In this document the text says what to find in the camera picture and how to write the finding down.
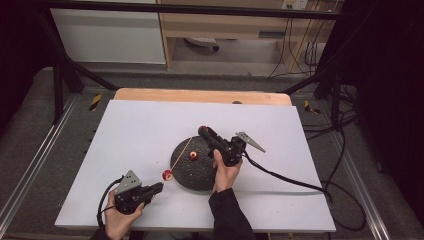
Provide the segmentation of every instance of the red object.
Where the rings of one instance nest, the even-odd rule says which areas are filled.
[[[163,180],[165,180],[165,181],[171,181],[171,180],[174,178],[174,175],[172,175],[171,170],[165,170],[165,171],[162,173],[162,178],[163,178]]]
[[[197,152],[191,151],[190,154],[188,155],[188,158],[190,158],[191,161],[196,161],[197,160]]]

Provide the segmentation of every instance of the person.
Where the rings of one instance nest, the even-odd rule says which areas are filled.
[[[216,240],[256,239],[252,227],[240,209],[232,189],[243,161],[233,167],[224,164],[222,155],[214,150],[214,167],[218,167],[209,206],[214,216],[213,238]],[[106,207],[114,206],[114,191],[109,192]],[[132,223],[143,214],[141,203],[131,215],[124,215],[115,208],[105,211],[105,227],[99,228],[91,240],[120,240],[130,230]]]

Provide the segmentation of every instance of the white tabletop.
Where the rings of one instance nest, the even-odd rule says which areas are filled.
[[[197,136],[201,125],[228,140],[235,132],[246,132],[267,150],[262,153],[248,145],[253,160],[288,178],[320,186],[295,107],[112,100],[55,225],[97,227],[97,207],[112,181],[133,170],[143,185],[161,182],[175,147]],[[248,161],[233,189],[255,232],[335,231],[321,192],[283,182]],[[210,230],[210,194],[188,190],[175,180],[165,182],[133,229]]]

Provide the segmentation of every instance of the sleeve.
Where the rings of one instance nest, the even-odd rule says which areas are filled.
[[[91,236],[90,240],[110,240],[110,238],[106,234],[105,227],[101,227]]]
[[[256,239],[252,227],[237,202],[233,189],[214,192],[209,205],[215,218],[214,239]]]

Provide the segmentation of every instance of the black disc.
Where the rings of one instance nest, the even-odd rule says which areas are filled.
[[[190,139],[181,142],[171,156],[171,167],[180,156]],[[216,168],[213,159],[208,156],[207,143],[199,136],[193,137],[172,170],[174,178],[184,187],[194,191],[210,191],[215,183]],[[196,152],[197,159],[191,160],[190,153]]]

